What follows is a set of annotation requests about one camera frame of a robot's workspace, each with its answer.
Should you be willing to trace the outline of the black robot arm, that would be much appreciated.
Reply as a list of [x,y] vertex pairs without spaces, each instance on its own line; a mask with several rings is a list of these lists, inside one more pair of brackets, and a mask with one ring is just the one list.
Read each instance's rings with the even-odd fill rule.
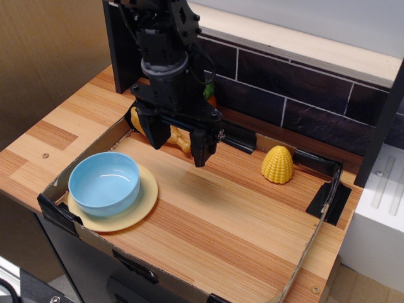
[[140,125],[155,149],[176,126],[189,132],[196,167],[205,165],[223,138],[222,114],[205,99],[213,80],[205,78],[209,55],[196,45],[199,16],[187,1],[116,1],[121,18],[140,49],[140,67],[149,85],[131,93]]

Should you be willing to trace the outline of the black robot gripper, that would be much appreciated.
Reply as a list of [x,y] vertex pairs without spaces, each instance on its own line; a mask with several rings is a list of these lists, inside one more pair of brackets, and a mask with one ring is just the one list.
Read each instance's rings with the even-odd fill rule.
[[154,149],[170,138],[170,125],[190,132],[191,154],[196,167],[204,167],[222,139],[222,115],[204,98],[208,58],[197,52],[183,53],[173,64],[141,60],[148,85],[133,87],[140,125]]

